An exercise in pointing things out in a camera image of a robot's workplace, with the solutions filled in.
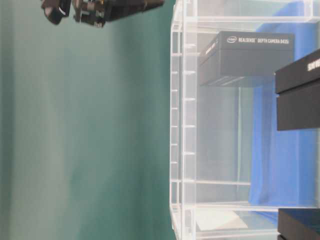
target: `blue cloth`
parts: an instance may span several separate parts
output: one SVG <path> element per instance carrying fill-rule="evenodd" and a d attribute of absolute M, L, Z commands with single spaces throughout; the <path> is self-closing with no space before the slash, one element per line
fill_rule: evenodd
<path fill-rule="evenodd" d="M 275 16 L 303 16 L 302 1 L 287 4 Z M 295 60 L 317 49 L 314 23 L 268 23 L 257 32 L 295 35 Z M 313 206 L 317 133 L 277 131 L 275 83 L 254 89 L 252 172 L 249 202 L 262 206 Z M 262 213 L 277 222 L 276 213 Z"/>

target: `black box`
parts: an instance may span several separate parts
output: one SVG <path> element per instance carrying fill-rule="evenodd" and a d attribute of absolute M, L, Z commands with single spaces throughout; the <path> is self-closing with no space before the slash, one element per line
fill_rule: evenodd
<path fill-rule="evenodd" d="M 277 129 L 320 127 L 320 50 L 276 71 Z"/>
<path fill-rule="evenodd" d="M 320 209 L 279 209 L 278 232 L 286 240 L 320 240 Z"/>
<path fill-rule="evenodd" d="M 200 53 L 200 85 L 255 87 L 294 60 L 294 35 L 221 31 Z"/>

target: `white paper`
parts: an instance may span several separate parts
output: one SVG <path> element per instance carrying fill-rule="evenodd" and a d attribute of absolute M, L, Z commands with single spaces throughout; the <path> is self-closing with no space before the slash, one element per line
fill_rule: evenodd
<path fill-rule="evenodd" d="M 248 228 L 234 211 L 198 209 L 195 219 L 201 231 Z"/>

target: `box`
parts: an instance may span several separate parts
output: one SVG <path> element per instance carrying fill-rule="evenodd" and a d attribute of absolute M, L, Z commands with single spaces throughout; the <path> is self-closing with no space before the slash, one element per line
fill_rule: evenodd
<path fill-rule="evenodd" d="M 320 209 L 279 209 L 278 231 L 287 240 L 320 240 Z"/>
<path fill-rule="evenodd" d="M 200 53 L 199 84 L 256 87 L 271 81 L 279 67 L 294 60 L 294 39 L 293 34 L 221 31 Z"/>
<path fill-rule="evenodd" d="M 320 127 L 320 50 L 276 71 L 277 129 Z"/>

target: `transparent plastic container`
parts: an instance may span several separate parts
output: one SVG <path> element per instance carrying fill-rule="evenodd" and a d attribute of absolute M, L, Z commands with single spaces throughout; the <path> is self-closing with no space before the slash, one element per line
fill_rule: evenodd
<path fill-rule="evenodd" d="M 319 3 L 176 1 L 170 213 L 177 239 L 276 240 L 279 208 L 319 206 L 318 130 L 277 131 L 274 77 L 319 48 Z M 234 32 L 246 36 L 243 52 L 221 45 L 239 40 Z M 251 41 L 270 45 L 256 51 Z"/>

